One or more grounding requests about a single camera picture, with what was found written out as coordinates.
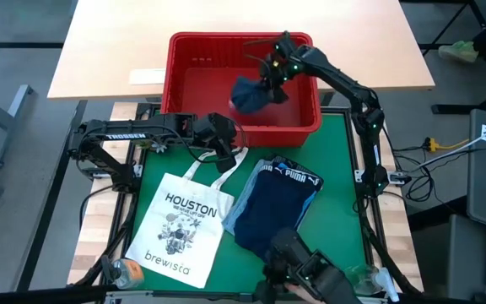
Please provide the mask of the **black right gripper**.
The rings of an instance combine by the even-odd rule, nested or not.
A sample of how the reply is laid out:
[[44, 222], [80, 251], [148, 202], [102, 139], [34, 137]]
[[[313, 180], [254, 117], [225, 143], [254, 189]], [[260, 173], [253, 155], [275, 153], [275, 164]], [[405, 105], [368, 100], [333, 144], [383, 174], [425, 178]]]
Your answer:
[[[273, 51], [268, 53], [261, 65], [262, 81], [267, 83], [267, 98], [278, 104], [283, 104], [289, 99], [281, 85], [292, 80], [297, 74], [303, 72], [303, 66], [297, 55], [297, 46], [291, 39], [288, 31], [285, 31], [273, 43]], [[272, 63], [278, 62], [275, 68]]]

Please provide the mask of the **dark navy cloth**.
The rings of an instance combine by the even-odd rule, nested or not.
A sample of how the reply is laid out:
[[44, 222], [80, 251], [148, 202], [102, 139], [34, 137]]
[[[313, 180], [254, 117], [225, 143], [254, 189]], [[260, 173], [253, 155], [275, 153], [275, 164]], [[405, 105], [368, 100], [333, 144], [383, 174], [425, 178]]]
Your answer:
[[273, 93], [262, 80], [238, 77], [230, 93], [232, 107], [239, 113], [250, 115], [273, 102]]

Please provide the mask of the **light blue denim garment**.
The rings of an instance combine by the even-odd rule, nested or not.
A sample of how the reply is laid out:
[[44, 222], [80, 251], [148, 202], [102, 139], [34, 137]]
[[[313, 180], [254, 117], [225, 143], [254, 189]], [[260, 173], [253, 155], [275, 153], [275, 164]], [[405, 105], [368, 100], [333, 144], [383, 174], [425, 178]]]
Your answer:
[[253, 168], [249, 178], [246, 181], [240, 196], [235, 201], [234, 205], [231, 207], [229, 213], [225, 216], [222, 221], [224, 229], [229, 232], [232, 236], [235, 235], [235, 222], [239, 216], [245, 210], [247, 200], [251, 195], [254, 185], [257, 180], [258, 173], [266, 167], [271, 167], [273, 162], [271, 160], [259, 160], [255, 167]]

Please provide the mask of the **black printed garment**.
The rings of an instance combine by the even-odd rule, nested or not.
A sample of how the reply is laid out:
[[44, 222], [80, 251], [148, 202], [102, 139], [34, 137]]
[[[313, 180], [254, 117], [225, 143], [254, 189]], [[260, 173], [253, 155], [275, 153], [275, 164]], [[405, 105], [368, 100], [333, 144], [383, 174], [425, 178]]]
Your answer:
[[283, 228], [295, 230], [302, 203], [312, 192], [312, 187], [286, 176], [282, 163], [263, 168], [235, 222], [235, 242], [267, 262], [272, 238]]

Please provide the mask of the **red plastic laundry bin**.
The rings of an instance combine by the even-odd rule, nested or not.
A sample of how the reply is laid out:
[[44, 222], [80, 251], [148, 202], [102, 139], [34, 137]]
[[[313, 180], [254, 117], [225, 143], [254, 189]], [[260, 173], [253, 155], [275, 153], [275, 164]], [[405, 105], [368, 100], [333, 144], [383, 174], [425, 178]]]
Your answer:
[[273, 50], [278, 32], [180, 32], [170, 38], [160, 112], [203, 117], [217, 112], [238, 122], [248, 147], [300, 147], [322, 123], [316, 80], [298, 75], [283, 84], [288, 100], [256, 114], [230, 108], [239, 77], [258, 80], [259, 59]]

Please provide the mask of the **small potted plant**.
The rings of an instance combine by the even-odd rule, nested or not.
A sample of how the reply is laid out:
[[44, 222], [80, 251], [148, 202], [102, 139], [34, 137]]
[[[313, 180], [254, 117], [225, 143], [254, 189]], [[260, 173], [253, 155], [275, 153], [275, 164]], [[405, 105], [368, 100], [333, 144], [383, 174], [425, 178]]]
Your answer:
[[143, 141], [141, 143], [138, 143], [138, 146], [141, 149], [150, 150], [157, 154], [164, 153], [167, 150], [167, 146], [165, 144], [160, 144], [154, 141]]

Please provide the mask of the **white rectangular label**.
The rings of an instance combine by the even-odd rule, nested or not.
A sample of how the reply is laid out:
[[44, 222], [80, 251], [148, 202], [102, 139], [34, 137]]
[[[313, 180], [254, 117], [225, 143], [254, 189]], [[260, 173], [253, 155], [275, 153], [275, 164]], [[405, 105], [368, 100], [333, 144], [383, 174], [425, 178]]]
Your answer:
[[163, 84], [166, 70], [164, 68], [133, 69], [129, 73], [130, 85]]

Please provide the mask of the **white printed tote bag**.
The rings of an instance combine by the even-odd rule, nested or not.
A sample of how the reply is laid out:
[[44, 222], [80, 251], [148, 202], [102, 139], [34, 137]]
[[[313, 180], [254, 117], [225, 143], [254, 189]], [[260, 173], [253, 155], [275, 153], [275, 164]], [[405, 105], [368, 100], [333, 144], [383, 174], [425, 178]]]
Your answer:
[[164, 174], [125, 257], [158, 274], [204, 288], [224, 234], [222, 221], [235, 201], [221, 187], [247, 153], [248, 148], [243, 148], [235, 156], [235, 166], [210, 185], [192, 178], [214, 152], [200, 155], [182, 176]]

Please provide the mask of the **light wooden desk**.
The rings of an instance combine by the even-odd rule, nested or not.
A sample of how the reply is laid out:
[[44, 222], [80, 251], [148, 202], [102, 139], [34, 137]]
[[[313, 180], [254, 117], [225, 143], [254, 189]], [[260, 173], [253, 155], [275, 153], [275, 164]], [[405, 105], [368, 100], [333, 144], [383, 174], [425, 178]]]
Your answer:
[[371, 88], [435, 84], [399, 0], [78, 0], [47, 96], [157, 95], [145, 74], [165, 67], [175, 33], [285, 30]]

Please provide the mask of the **green table mat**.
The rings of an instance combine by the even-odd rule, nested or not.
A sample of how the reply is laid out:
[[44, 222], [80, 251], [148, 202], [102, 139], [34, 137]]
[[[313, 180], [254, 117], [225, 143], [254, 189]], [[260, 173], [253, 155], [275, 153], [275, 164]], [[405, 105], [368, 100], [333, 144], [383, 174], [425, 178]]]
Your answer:
[[[346, 121], [342, 114], [323, 114], [321, 127], [304, 145], [295, 149], [250, 148], [240, 167], [223, 185], [222, 191], [237, 199], [260, 159], [282, 155], [305, 166], [324, 179], [322, 190], [311, 203], [298, 231], [311, 250], [320, 249], [344, 270], [367, 262], [359, 217], [353, 210], [356, 199], [352, 144], [348, 142]], [[133, 239], [143, 221], [163, 175], [183, 176], [194, 159], [182, 147], [168, 148], [163, 154], [150, 152], [145, 168], [134, 220]], [[210, 185], [220, 176], [215, 165], [200, 165], [193, 180]], [[238, 246], [225, 232], [213, 267], [203, 289], [187, 285], [162, 274], [144, 269], [145, 281], [138, 289], [252, 293], [263, 280], [264, 262], [254, 253]]]

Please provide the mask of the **black handheld device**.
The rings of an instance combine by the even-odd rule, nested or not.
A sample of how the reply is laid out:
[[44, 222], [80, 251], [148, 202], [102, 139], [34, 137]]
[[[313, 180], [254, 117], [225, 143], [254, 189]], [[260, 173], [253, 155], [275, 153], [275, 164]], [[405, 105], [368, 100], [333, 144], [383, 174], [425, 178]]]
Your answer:
[[297, 231], [289, 228], [272, 238], [263, 274], [265, 279], [255, 289], [255, 297], [263, 304], [275, 304], [286, 283], [324, 304], [363, 304], [345, 273], [322, 251], [311, 251]]

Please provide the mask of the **clear bottle orange label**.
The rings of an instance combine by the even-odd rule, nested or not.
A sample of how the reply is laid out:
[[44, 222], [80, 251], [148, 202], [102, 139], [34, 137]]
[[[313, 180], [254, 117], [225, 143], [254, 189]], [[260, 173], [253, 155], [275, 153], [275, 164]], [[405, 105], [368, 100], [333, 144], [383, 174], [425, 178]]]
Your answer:
[[119, 258], [111, 261], [107, 255], [103, 255], [100, 264], [106, 280], [120, 290], [130, 290], [144, 281], [142, 268], [134, 260]]

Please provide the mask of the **black metal stand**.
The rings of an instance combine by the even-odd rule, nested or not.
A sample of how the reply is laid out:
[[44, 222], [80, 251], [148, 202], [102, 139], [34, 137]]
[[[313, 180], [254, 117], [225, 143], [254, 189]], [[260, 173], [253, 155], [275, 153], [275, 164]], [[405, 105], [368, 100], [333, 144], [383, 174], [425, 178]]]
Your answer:
[[[418, 43], [418, 48], [422, 51], [423, 57], [429, 51], [437, 51], [442, 43], [438, 40], [445, 34], [449, 27], [454, 23], [454, 21], [460, 16], [465, 8], [470, 8], [473, 16], [477, 20], [481, 29], [486, 28], [486, 19], [484, 18], [476, 0], [403, 0], [405, 3], [439, 3], [439, 4], [458, 4], [461, 7], [456, 11], [456, 13], [447, 22], [445, 27], [441, 32], [432, 40], [431, 43]], [[467, 115], [471, 110], [479, 109], [486, 111], [486, 100], [482, 101], [477, 105], [463, 105], [463, 104], [434, 104], [431, 106], [431, 111], [437, 115]]]

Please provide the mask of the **person's hand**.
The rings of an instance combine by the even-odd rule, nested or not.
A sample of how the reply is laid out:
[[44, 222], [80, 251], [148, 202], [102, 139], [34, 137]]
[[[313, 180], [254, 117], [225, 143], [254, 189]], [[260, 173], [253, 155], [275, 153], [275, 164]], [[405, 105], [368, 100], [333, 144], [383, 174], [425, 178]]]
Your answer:
[[306, 301], [308, 304], [325, 304], [323, 301], [318, 301], [313, 298], [311, 294], [306, 291], [301, 285], [292, 285], [285, 283], [284, 287], [290, 292], [297, 295], [301, 300]]

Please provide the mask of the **grey metal desk leg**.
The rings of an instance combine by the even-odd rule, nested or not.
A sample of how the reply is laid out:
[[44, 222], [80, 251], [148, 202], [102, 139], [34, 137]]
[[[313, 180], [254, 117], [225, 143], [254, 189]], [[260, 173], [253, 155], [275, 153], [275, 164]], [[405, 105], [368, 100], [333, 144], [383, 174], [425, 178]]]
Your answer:
[[28, 84], [22, 84], [17, 90], [13, 101], [7, 110], [0, 107], [0, 168], [3, 166], [3, 157], [11, 141], [12, 135], [19, 120], [23, 104], [34, 90]]

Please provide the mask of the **clear spray bottle white nozzle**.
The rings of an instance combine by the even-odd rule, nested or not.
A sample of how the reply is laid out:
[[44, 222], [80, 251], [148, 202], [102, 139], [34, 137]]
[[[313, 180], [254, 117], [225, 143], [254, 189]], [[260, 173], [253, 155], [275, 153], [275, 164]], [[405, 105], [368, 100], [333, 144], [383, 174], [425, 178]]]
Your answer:
[[392, 302], [400, 301], [393, 279], [386, 268], [359, 265], [347, 268], [345, 274], [359, 296], [374, 296], [385, 292]]

